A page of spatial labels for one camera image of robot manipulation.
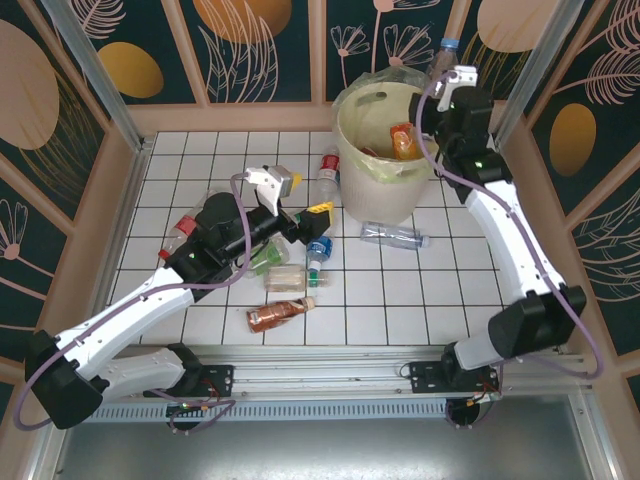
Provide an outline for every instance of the beige plastic bucket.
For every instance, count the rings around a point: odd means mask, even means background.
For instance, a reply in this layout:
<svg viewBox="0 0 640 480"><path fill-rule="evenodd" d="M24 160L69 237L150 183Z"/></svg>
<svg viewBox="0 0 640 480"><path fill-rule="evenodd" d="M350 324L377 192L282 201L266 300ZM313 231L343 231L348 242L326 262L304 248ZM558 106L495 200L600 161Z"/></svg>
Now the beige plastic bucket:
<svg viewBox="0 0 640 480"><path fill-rule="evenodd" d="M390 128L409 121L409 102L420 89L381 82L351 93L338 110L336 142L340 150L340 194L347 212L361 222L397 225L418 204L426 185L426 159L393 158ZM360 151L369 147L380 157Z"/></svg>

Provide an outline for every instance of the black grid line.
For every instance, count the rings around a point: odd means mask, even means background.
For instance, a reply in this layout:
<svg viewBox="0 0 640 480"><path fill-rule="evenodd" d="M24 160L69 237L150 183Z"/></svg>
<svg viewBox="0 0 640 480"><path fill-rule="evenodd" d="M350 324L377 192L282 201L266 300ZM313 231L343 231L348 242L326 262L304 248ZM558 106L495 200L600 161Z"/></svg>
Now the black grid line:
<svg viewBox="0 0 640 480"><path fill-rule="evenodd" d="M188 139L189 139L189 135L187 134L187 136L185 137L185 141L184 141L184 145L183 145L183 152L181 158L180 158L180 164L177 170L177 177L179 177L180 172L183 168L183 162L184 162L184 157L187 156L186 152L186 145L188 143ZM283 160L285 160L286 157L284 157L280 152L280 141L282 139L282 136L279 132L277 132L277 145L276 145L276 153L254 153L251 154L251 156L256 156L256 157L265 157L265 162L264 164L270 164L272 163L274 160L277 164L280 164ZM203 178L203 179L197 179L197 178L191 178L191 179L182 179L179 180L180 182L203 182L208 180L208 187L207 188L211 188L212 187L212 182L214 181L220 181L220 180L228 180L228 178L217 178L216 175L214 174L214 169L216 164L216 160L220 158L220 155L223 155L226 158L226 161L230 161L233 159L233 157L236 157L238 160L238 164L240 165L240 161L242 161L242 168L243 170L246 169L247 167L247 157L249 155L248 152L248 146L249 146L249 141L250 141L250 133L247 134L246 136L246 143L245 143L245 151L244 154L242 153L225 153L225 154L221 154L218 152L218 144L219 144L219 134L216 135L215 137L215 145L214 145L214 153L213 153L213 160L211 162L211 166L210 166L210 170L209 170L209 175L208 175L208 179ZM311 172L311 160L312 157L315 157L317 154L311 154L311 135L309 135L308 137L308 141L309 141L309 153L307 154L291 154L293 156L298 156L299 161L302 162L304 157L306 157L306 161L307 161L307 166L306 166L306 178L305 178L305 183L307 186L307 191L306 191L306 202L304 200L300 200L295 202L296 205L299 203L300 205L297 206L287 206L286 210L290 211L290 210L296 210L299 208L303 208L303 207L307 207L308 205L311 204L311 200L313 197L314 192L312 192L312 189L316 186L315 182L312 180L312 172ZM174 153L167 153L167 154L154 154L155 156L158 155L167 155L167 156L177 156L178 154L174 154ZM203 158L207 157L207 158L211 158L211 154L188 154L188 156L201 156ZM289 163L291 168L295 168L295 165L293 163L291 163L291 160L289 160ZM304 172L304 166L301 163L300 164L300 169L299 169L300 173ZM146 175L145 175L145 180L143 183L143 188L144 185L147 184L147 182L150 180L147 180ZM123 262L124 262L124 253L126 253L126 250L128 247L130 247L130 242L129 240L131 238L149 238L149 239L157 239L160 238L161 240L166 238L166 230L169 227L169 221L171 218L171 212L172 209L175 208L179 208L174 206L175 203L175 196L177 194L177 187L179 185L178 183L178 178L176 179L154 179L153 182L162 182L162 181L169 181L169 182L174 182L174 188L173 188L173 192L172 192L172 196L171 196L171 201L170 203L168 203L168 205L153 205L153 206L145 206L144 208L139 206L139 201L140 201L140 196L138 198L138 204L136 205L136 211L134 212L134 215L132 216L132 221L131 221L131 225L129 226L129 230L127 232L127 238L126 238L126 242L125 242L125 247L123 249L123 255L121 255L120 261L119 261L119 265L118 265L118 269L117 269L117 274L115 275L114 281L113 281L113 285L112 285L112 289L111 289L111 301L113 301L113 296L115 294L116 291L116 286L118 281L120 280L120 278L122 278L122 276L120 275L121 271L149 271L149 268L122 268L123 267ZM451 230L451 216L449 215L449 209L453 209L456 210L458 208L464 208L464 205L450 205L451 201L447 202L447 197L445 196L445 188L449 189L450 187L448 187L448 185L446 185L446 183L440 179L428 179L429 182L440 182L440 194L442 195L442 203L443 205L432 205L432 206L419 206L416 207L416 213L418 213L420 210L423 211L423 213L428 216L429 214L427 214L425 209L444 209L445 215L442 217L446 218L446 221L448 223L448 230L445 231L443 230L442 232L438 232L440 233L440 235L429 235L430 238L448 238L450 240L453 240L454 238L469 238L469 239L479 239L479 238L483 238L481 234L478 235L455 235L452 230ZM240 194L242 195L242 193L244 193L245 191L245 185L244 183L246 182L242 182L241 186L240 186ZM435 183L430 183L430 186L435 187L436 184ZM165 188L165 195L168 197L168 193L169 193L169 189ZM148 209L157 209L157 208L162 208L162 209L168 209L169 214L167 215L167 220L165 222L165 229L164 229L164 236L163 237L159 237L157 235L132 235L133 233L133 225L136 221L136 219L139 219L140 215L143 215L145 211L148 211ZM338 300L337 302L332 301L331 303L323 303L322 305L320 305L321 307L333 307L333 308L342 308L343 312L344 312L344 341L347 345L349 345L349 334L348 334L348 313L347 313L347 309L351 308L351 307L357 307L357 308L376 308L376 309L384 309L384 316L385 316L385 333L386 333L386 345L390 345L390 332L389 332L389 311L388 308L393 307L393 308L403 308L403 307L420 307L421 305L404 305L404 304L399 304L399 305L388 305L387 304L387 292L386 292L386 285L385 285L385 280L386 280L386 276L388 276L385 272L404 272L404 273L409 273L409 272L418 272L418 276L420 279L420 289L422 290L422 300L423 300L423 312L424 312L424 316L425 316L425 323L426 323L426 327L427 327L427 331L426 331L426 341L428 344L432 344L432 339L431 339L431 331L430 331L430 325L429 322L431 321L437 321L437 319L430 319L427 315L427 309L428 308L437 308L437 307L454 307L454 308L462 308L463 310L463 314L464 314L464 318L465 318L465 326L466 326L466 330L467 330L467 335L469 334L469 321L467 318L467 308L469 307L502 307L504 308L504 299L503 299L503 292L500 289L500 283L499 283L499 277L498 277L498 270L497 270L497 266L496 266L496 262L495 259L493 257L493 253L490 251L490 258L491 258L491 267L493 268L464 268L464 269L460 269L459 266L459 262L458 262L458 258L456 256L456 251L455 251L455 247L453 245L452 242L452 254L453 254L453 266L450 266L450 268L425 268L425 266L422 265L422 260L420 258L420 253L416 252L416 262L415 265L412 264L397 264L395 265L394 263L389 263L390 265L393 266L404 266L406 265L407 268L385 268L385 254L388 254L389 252L384 252L383 250L383 246L380 242L378 242L378 255L380 258L380 266L378 268L374 268L374 269L366 269L366 268L347 268L347 252L346 249L344 248L344 241L345 239L354 239L354 238L359 238L359 235L356 234L355 230L354 232L350 232L351 235L345 235L345 227L346 227L346 222L345 222L345 209L343 208L343 206L340 207L335 207L336 209L340 209L340 212L342 213L342 218L340 219L340 223L338 225L342 225L342 232L340 235L332 235L332 237L335 237L334 239L334 243L336 241L340 241L343 242L343 251L342 251L342 266L336 266L334 268L323 268L324 271L329 271L329 272L334 272L332 273L332 275L342 275L343 278L343 288L342 288L342 293L343 293L343 299L336 299ZM442 227L444 226L443 222L444 219L440 218L440 223L439 225L441 225ZM158 220L162 221L162 218L159 217L159 215L155 215L154 214L154 218L157 218ZM417 219L416 217L412 214L411 216L411 222L407 222L408 224L411 224L413 226L414 229L416 229L416 225L417 225ZM423 232L424 234L428 234L428 224L423 226ZM138 232L140 233L147 233L148 230L138 230ZM382 298L381 299L376 299L376 298L372 298L370 300L368 300L366 297L361 298L361 300L364 300L365 302L367 302L367 304L359 304L359 305L350 305L348 297L347 297L347 272L349 271L355 271L355 272L380 272L380 280L382 282L382 291L381 291L381 295ZM456 278L457 278L457 283L458 283L458 290L460 292L460 300L455 299L453 304L441 304L441 305L427 305L426 301L426 295L428 292L425 292L425 283L424 283L424 279L422 276L422 272L429 272L429 271L433 271L433 272L438 272L438 271L442 271L442 272L451 272L451 271L456 271ZM472 305L472 304L467 304L465 302L464 296L463 296L463 290L462 290L462 280L461 280L461 276L460 276L460 272L464 272L464 271L473 271L473 272L479 272L479 271L485 271L485 272L493 272L493 276L495 278L496 281L496 286L498 289L498 293L500 295L500 297L498 299L492 300L491 303L501 303L501 305ZM256 305L233 305L230 306L229 305L229 301L230 301L230 293L231 293L231 289L227 288L227 291L225 292L225 294L223 296L220 297L220 300L216 301L215 303L217 303L217 305L193 305L189 308L211 308L211 307L215 307L215 308L220 308L220 307L224 307L224 319L223 319L223 325L222 325L222 333L221 333L221 337L220 337L220 344L224 344L225 343L225 336L227 336L228 332L227 330L227 326L228 326L228 322L227 322L227 316L230 314L230 308L241 308L241 309L253 309L256 308ZM305 296L309 295L309 289L308 286L305 287L305 292L304 292ZM265 292L265 298L267 300L267 303L269 301L269 295L268 293ZM251 303L251 301L249 299L247 299L247 301L240 301L238 303ZM186 320L187 320L187 312L185 311L184 316L183 316L183 324L182 324L182 330L181 330L181 334L180 334L180 339L184 339L184 333L186 331ZM308 335L308 314L305 313L304 315L304 331L303 331L303 339L300 343L300 345L308 345L309 344L309 340L307 338ZM263 334L262 335L262 344L265 345L266 344L266 337ZM378 343L378 345L384 345L384 342L382 340L382 336L380 335L380 342Z"/></svg>

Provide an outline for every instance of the plastic bag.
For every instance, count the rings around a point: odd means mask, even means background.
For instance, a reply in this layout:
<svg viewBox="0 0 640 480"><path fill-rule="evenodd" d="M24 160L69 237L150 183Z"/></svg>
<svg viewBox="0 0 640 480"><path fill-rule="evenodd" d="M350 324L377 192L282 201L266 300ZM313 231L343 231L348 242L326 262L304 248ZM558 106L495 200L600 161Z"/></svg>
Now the plastic bag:
<svg viewBox="0 0 640 480"><path fill-rule="evenodd" d="M425 74L408 67L389 67L364 73L343 90L332 107L333 131L341 163L352 162L381 183L421 181L430 171L424 158L398 161L393 153L391 127L409 121L413 93L422 93ZM362 152L368 148L379 156Z"/></svg>

